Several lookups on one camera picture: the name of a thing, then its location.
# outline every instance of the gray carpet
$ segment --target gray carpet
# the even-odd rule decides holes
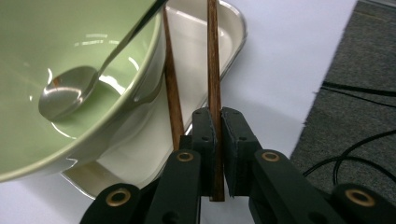
[[[326,81],[396,91],[396,8],[364,2],[356,5]],[[343,92],[396,105],[396,97]],[[303,172],[320,161],[339,156],[367,137],[395,129],[396,108],[322,89],[291,161]],[[350,155],[373,161],[396,175],[396,134],[358,147]],[[315,187],[331,192],[333,165],[317,169],[307,179]],[[396,205],[396,183],[365,164],[344,161],[339,183],[363,185]]]

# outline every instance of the bowl rim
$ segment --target bowl rim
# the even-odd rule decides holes
[[[92,125],[91,128],[89,128],[86,132],[84,132],[81,136],[79,136],[78,139],[66,144],[64,147],[61,147],[59,150],[51,153],[47,157],[35,161],[27,166],[23,166],[22,168],[18,168],[16,170],[12,170],[0,174],[0,182],[30,175],[46,166],[53,164],[61,157],[64,157],[67,154],[70,155],[75,146],[82,144],[87,138],[93,136],[98,130],[100,130],[101,127],[105,126],[114,118],[114,116],[121,109],[124,103],[130,99],[130,96],[137,92],[137,90],[139,89],[138,88],[139,83],[141,83],[145,77],[144,75],[146,74],[151,58],[154,55],[154,51],[158,46],[159,39],[161,36],[160,33],[161,33],[161,26],[163,21],[162,17],[163,17],[163,13],[159,11],[152,18],[151,22],[154,22],[153,34],[148,45],[147,53],[142,61],[142,64],[139,66],[140,69],[136,72],[136,75],[131,80],[129,86],[125,89],[125,92],[117,99],[115,104],[108,109],[105,115],[97,122],[95,122],[95,124]]]

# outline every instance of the screw hole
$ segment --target screw hole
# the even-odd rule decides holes
[[[262,153],[262,158],[266,161],[279,161],[279,156],[274,152],[264,152]]]
[[[189,152],[182,152],[177,154],[177,159],[179,161],[192,161],[192,159],[194,159],[194,156]]]
[[[179,220],[176,212],[167,212],[163,215],[163,224],[177,224]]]
[[[375,199],[366,192],[359,189],[347,189],[346,197],[358,205],[372,207],[375,205]]]
[[[106,203],[109,206],[117,207],[129,201],[131,193],[128,189],[120,188],[111,191],[106,197]]]
[[[311,212],[308,214],[309,219],[315,224],[327,224],[327,218],[318,212]]]

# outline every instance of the metal spoon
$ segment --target metal spoon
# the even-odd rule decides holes
[[[56,78],[41,93],[38,111],[48,120],[60,119],[78,109],[90,96],[99,76],[128,43],[140,32],[167,0],[156,0],[132,30],[105,59],[99,71],[89,66],[68,70]]]

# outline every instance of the black cable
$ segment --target black cable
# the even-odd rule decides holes
[[[309,168],[308,170],[306,170],[305,172],[303,172],[303,176],[308,176],[312,172],[316,171],[318,168],[320,168],[323,165],[326,165],[326,164],[328,164],[330,162],[333,162],[333,161],[358,161],[358,162],[365,163],[366,165],[369,165],[372,168],[375,168],[377,171],[381,172],[383,175],[386,175],[393,182],[396,183],[396,176],[393,175],[391,172],[389,172],[384,167],[376,164],[375,162],[368,161],[366,159],[359,158],[359,157],[353,157],[353,156],[346,156],[346,157],[338,156],[338,157],[332,157],[332,158],[329,158],[327,160],[321,161],[321,162],[317,163],[316,165],[312,166],[311,168]]]
[[[396,97],[396,91],[381,91],[381,90],[375,90],[375,89],[342,85],[342,84],[332,83],[332,82],[328,82],[328,81],[323,81],[322,86],[335,88],[335,89],[339,89],[339,90],[344,90],[344,91],[358,91],[358,92],[364,92],[364,93],[375,94],[375,95]]]
[[[376,134],[374,136],[370,136],[370,137],[365,138],[365,139],[359,141],[358,143],[354,144],[352,147],[347,148],[343,152],[343,154],[341,154],[341,156],[340,156],[341,160],[337,161],[335,163],[335,165],[334,165],[334,168],[332,169],[332,183],[334,185],[338,184],[338,170],[340,169],[342,158],[345,158],[350,152],[352,152],[356,148],[358,148],[358,147],[360,147],[360,146],[362,146],[362,145],[364,145],[366,143],[372,142],[372,141],[374,141],[376,139],[379,139],[379,138],[382,138],[382,137],[386,137],[386,136],[389,136],[389,135],[392,135],[392,134],[396,134],[396,130],[392,130],[392,131],[389,131],[389,132],[379,133],[379,134]]]
[[[363,97],[359,97],[359,96],[356,96],[356,95],[353,95],[353,94],[350,94],[350,93],[346,93],[346,92],[343,92],[343,91],[336,91],[336,90],[332,90],[332,89],[329,89],[329,88],[326,88],[326,87],[321,87],[321,89],[323,89],[325,91],[332,91],[332,92],[343,94],[343,95],[346,95],[346,96],[349,96],[349,97],[357,98],[357,99],[360,99],[360,100],[363,100],[363,101],[367,101],[367,102],[370,102],[370,103],[373,103],[373,104],[376,104],[376,105],[383,105],[383,106],[396,108],[396,105],[387,105],[387,104],[379,103],[377,101],[372,101],[372,100],[369,100],[369,99],[366,99],[366,98],[363,98]]]

